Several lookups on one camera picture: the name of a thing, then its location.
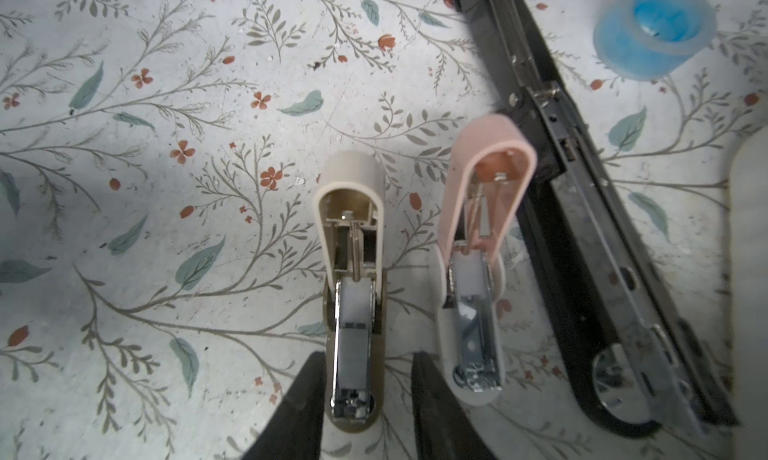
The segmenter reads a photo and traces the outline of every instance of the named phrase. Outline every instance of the leaf print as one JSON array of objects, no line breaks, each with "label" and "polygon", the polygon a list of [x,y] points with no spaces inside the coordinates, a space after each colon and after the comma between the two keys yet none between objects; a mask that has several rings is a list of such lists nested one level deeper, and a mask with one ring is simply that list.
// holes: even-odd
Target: leaf print
[{"label": "leaf print", "polygon": [[324,321],[302,325],[296,328],[296,333],[306,336],[324,336],[326,334],[326,324]]},{"label": "leaf print", "polygon": [[424,23],[427,23],[430,26],[440,26],[441,28],[448,28],[443,22],[441,22],[431,14],[427,13],[426,11],[419,13],[418,17],[421,18]]},{"label": "leaf print", "polygon": [[5,260],[0,262],[0,283],[24,283],[37,278],[50,268],[38,268],[24,260]]},{"label": "leaf print", "polygon": [[302,102],[295,103],[293,106],[289,106],[286,109],[278,109],[278,111],[281,111],[286,115],[291,115],[292,117],[301,117],[307,113],[315,112],[321,107],[322,94],[320,93],[320,90],[314,90],[310,92]]},{"label": "leaf print", "polygon": [[412,143],[415,143],[417,145],[421,145],[422,147],[424,147],[425,145],[428,145],[428,143],[426,141],[424,141],[423,139],[421,139],[419,137],[414,137],[413,135],[406,135],[406,138],[411,140]]},{"label": "leaf print", "polygon": [[98,67],[98,71],[94,73],[92,77],[88,78],[83,83],[83,86],[80,87],[80,90],[78,90],[78,92],[72,96],[72,101],[69,102],[69,107],[74,109],[81,109],[88,106],[91,100],[93,100],[99,85],[101,85],[101,79],[103,77],[104,62],[102,61],[101,65]]},{"label": "leaf print", "polygon": [[176,271],[176,282],[181,285],[181,289],[192,290],[197,282],[200,282],[203,276],[208,273],[224,247],[224,240],[222,239],[218,245],[209,246],[197,252],[181,264]]},{"label": "leaf print", "polygon": [[360,4],[362,10],[366,12],[366,16],[374,25],[379,25],[379,5],[373,0],[363,0]]},{"label": "leaf print", "polygon": [[174,351],[181,362],[181,373],[184,375],[184,381],[187,382],[189,397],[192,397],[192,385],[197,379],[197,370],[200,369],[200,361],[194,352],[192,345],[187,340],[176,339],[170,341],[170,349]]},{"label": "leaf print", "polygon": [[422,197],[418,193],[411,193],[408,195],[408,201],[411,203],[411,208],[416,211],[422,209]]},{"label": "leaf print", "polygon": [[14,330],[14,332],[8,337],[8,347],[19,346],[22,341],[26,340],[29,336],[29,327],[24,325],[22,328]]},{"label": "leaf print", "polygon": [[146,221],[147,215],[144,215],[139,223],[130,227],[129,231],[112,240],[107,245],[107,248],[112,252],[112,255],[120,255],[121,253],[128,251],[128,249],[136,243],[136,240],[138,240],[139,235],[141,234],[141,229],[144,227],[144,222]]},{"label": "leaf print", "polygon": [[664,209],[643,193],[632,192],[628,195],[628,198],[632,200],[632,203],[641,207],[648,214],[650,221],[661,230],[664,236],[667,237],[667,241],[669,241],[669,224]]},{"label": "leaf print", "polygon": [[112,119],[117,119],[118,121],[128,123],[129,125],[137,125],[141,127],[149,127],[154,129],[154,126],[152,123],[149,123],[149,121],[145,119],[140,119],[139,117],[134,117],[133,115],[130,115],[129,113],[122,112],[122,113],[115,113],[112,115]]},{"label": "leaf print", "polygon": [[18,216],[18,211],[22,207],[22,204],[19,197],[18,187],[16,186],[16,180],[13,178],[13,175],[0,170],[0,186],[2,186],[5,191],[5,198],[8,199],[8,205],[11,206],[14,215]]},{"label": "leaf print", "polygon": [[616,123],[608,132],[610,144],[618,147],[623,152],[628,152],[634,148],[634,144],[638,142],[638,138],[640,138],[640,134],[643,132],[645,116],[646,109],[643,107],[634,115],[629,115],[619,120],[619,123]]},{"label": "leaf print", "polygon": [[342,446],[341,448],[338,448],[337,450],[323,450],[322,453],[330,457],[342,458],[349,455],[351,451],[352,451],[352,443],[350,442]]}]

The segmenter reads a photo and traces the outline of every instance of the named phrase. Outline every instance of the stapler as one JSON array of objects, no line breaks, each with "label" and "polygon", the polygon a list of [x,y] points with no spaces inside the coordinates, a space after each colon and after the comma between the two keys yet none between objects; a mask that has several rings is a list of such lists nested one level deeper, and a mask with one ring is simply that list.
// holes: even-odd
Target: stapler
[{"label": "stapler", "polygon": [[384,169],[357,151],[332,155],[312,201],[326,266],[325,409],[344,432],[370,427],[384,400]]},{"label": "stapler", "polygon": [[605,172],[524,0],[454,0],[512,119],[538,154],[518,221],[574,396],[643,437],[738,421],[694,330]]},{"label": "stapler", "polygon": [[429,276],[442,372],[469,405],[492,402],[504,384],[499,249],[535,167],[533,147],[503,115],[475,119],[453,144]]}]

